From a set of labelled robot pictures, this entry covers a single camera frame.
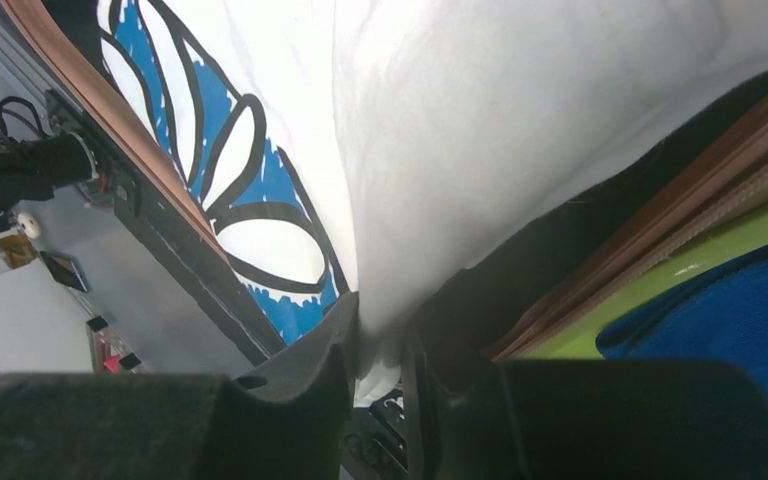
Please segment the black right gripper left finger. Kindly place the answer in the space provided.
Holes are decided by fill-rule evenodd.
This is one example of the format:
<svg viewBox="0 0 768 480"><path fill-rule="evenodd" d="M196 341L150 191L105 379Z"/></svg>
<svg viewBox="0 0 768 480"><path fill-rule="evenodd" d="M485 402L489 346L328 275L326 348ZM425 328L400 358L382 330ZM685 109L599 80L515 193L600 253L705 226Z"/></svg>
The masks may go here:
<svg viewBox="0 0 768 480"><path fill-rule="evenodd" d="M335 479L358 297L239 378L0 376L0 479Z"/></svg>

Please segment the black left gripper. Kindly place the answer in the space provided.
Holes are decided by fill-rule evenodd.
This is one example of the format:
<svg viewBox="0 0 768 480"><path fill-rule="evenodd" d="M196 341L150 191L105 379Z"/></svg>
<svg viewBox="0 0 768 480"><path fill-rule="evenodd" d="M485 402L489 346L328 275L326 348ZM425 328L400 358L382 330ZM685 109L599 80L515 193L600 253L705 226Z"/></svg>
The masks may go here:
<svg viewBox="0 0 768 480"><path fill-rule="evenodd" d="M0 132L0 212L47 201L56 190L98 177L94 154L75 133L17 141Z"/></svg>

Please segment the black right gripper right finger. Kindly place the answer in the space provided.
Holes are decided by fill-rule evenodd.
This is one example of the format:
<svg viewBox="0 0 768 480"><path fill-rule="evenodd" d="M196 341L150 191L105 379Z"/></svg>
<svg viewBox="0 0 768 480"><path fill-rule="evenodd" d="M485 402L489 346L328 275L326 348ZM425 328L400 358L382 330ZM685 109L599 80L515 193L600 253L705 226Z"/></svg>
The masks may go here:
<svg viewBox="0 0 768 480"><path fill-rule="evenodd" d="M697 360L492 361L408 334L412 479L768 479L768 401Z"/></svg>

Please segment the pink hard-shell suitcase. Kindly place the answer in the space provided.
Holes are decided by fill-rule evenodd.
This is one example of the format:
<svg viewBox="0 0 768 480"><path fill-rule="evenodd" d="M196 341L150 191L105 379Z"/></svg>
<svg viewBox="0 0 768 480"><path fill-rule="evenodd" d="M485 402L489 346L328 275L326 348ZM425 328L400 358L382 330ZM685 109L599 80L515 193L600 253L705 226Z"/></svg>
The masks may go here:
<svg viewBox="0 0 768 480"><path fill-rule="evenodd" d="M254 297L231 276L170 163L125 109L123 99L86 58L95 30L77 1L6 1L3 10L59 81L47 93L51 126L87 136L101 173L92 188L112 201L127 229L198 300L254 363L284 345ZM595 187L556 211L607 222L566 275L523 299L515 314L494 310L470 321L491 335L490 357L514 358L552 348L563 333L638 277L710 230L754 220L768 204L768 74L717 102L646 155L618 180Z"/></svg>

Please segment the green plastic tray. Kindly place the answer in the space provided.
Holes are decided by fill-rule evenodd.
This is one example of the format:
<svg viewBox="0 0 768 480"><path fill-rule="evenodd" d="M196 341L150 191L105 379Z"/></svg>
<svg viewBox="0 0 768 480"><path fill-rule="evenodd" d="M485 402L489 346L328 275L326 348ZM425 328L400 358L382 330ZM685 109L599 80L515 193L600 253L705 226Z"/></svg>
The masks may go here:
<svg viewBox="0 0 768 480"><path fill-rule="evenodd" d="M598 334L616 319L681 283L768 245L768 205L702 236L537 347L517 358L599 359Z"/></svg>

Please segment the white printed garment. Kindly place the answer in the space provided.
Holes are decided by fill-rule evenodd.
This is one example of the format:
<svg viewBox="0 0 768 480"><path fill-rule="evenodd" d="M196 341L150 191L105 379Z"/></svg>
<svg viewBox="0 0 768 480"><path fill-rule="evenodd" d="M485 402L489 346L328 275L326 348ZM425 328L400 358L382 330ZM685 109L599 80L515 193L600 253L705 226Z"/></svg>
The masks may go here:
<svg viewBox="0 0 768 480"><path fill-rule="evenodd" d="M355 403L458 271L768 70L768 1L101 1L102 63L287 342Z"/></svg>

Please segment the blue cloth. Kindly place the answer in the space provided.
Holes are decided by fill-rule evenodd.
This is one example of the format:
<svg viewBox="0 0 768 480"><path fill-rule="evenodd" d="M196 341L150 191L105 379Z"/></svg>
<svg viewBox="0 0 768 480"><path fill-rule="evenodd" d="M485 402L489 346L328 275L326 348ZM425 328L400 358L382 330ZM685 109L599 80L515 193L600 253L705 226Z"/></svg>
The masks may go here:
<svg viewBox="0 0 768 480"><path fill-rule="evenodd" d="M595 346L606 359L728 361L768 397L768 245L621 316L597 335Z"/></svg>

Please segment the aluminium frame rail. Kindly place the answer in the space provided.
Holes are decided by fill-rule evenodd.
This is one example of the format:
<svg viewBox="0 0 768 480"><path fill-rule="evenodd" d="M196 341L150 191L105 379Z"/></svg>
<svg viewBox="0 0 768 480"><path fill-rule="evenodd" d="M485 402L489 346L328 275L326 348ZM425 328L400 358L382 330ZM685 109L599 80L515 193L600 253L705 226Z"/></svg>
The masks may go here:
<svg viewBox="0 0 768 480"><path fill-rule="evenodd" d="M36 246L74 263L88 289L41 261L0 276L0 374L97 368L90 320L138 370L242 374L283 341L104 72L95 13L92 1L0 1L0 121L18 140L76 133L100 168L18 206Z"/></svg>

